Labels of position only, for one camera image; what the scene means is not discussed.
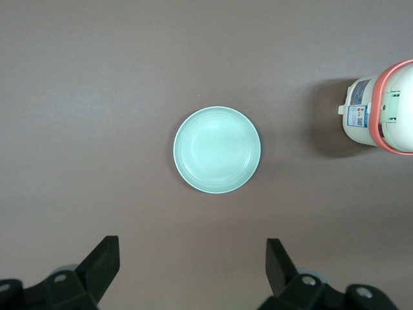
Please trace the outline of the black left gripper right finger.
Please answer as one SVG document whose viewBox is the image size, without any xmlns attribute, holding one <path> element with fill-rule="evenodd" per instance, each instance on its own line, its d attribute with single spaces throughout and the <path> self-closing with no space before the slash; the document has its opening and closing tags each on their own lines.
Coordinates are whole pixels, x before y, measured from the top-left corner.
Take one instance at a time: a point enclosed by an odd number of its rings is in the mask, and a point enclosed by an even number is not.
<svg viewBox="0 0 413 310">
<path fill-rule="evenodd" d="M 308 273 L 299 273 L 277 238 L 266 246 L 265 272 L 272 290 L 260 309 L 344 309 L 345 295 Z"/>
</svg>

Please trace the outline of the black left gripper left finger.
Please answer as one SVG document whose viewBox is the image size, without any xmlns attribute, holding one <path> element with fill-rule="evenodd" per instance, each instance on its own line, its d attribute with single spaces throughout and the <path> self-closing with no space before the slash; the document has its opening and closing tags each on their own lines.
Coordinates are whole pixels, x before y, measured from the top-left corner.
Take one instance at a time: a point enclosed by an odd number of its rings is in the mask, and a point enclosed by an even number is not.
<svg viewBox="0 0 413 310">
<path fill-rule="evenodd" d="M 75 269 L 56 271 L 25 289 L 19 308 L 97 309 L 119 268 L 119 237 L 106 236 Z"/>
</svg>

